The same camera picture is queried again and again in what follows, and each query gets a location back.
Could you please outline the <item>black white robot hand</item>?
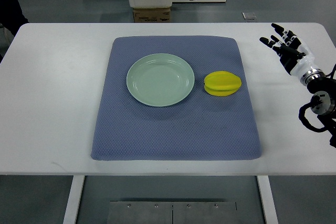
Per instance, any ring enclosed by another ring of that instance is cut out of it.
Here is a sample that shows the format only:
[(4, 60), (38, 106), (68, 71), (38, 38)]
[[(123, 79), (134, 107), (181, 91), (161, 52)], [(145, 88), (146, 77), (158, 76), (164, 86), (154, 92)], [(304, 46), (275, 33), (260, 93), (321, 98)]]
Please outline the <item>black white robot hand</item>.
[(315, 56), (307, 44), (291, 30), (272, 23), (271, 26), (280, 36), (261, 37), (259, 40), (271, 48), (279, 57), (286, 72), (307, 86), (310, 81), (324, 77), (323, 71), (315, 64)]

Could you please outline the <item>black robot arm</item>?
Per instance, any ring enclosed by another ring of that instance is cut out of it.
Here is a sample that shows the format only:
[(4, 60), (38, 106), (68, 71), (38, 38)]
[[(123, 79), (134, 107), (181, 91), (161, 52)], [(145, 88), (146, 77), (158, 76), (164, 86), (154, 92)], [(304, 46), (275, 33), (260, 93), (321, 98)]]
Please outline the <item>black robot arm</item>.
[[(312, 94), (309, 103), (299, 110), (298, 118), (309, 130), (317, 133), (328, 131), (331, 134), (330, 145), (335, 147), (335, 68), (325, 75), (319, 69), (309, 70), (304, 76), (304, 84)], [(317, 115), (322, 123), (322, 128), (313, 126), (306, 118), (306, 111), (310, 109)]]

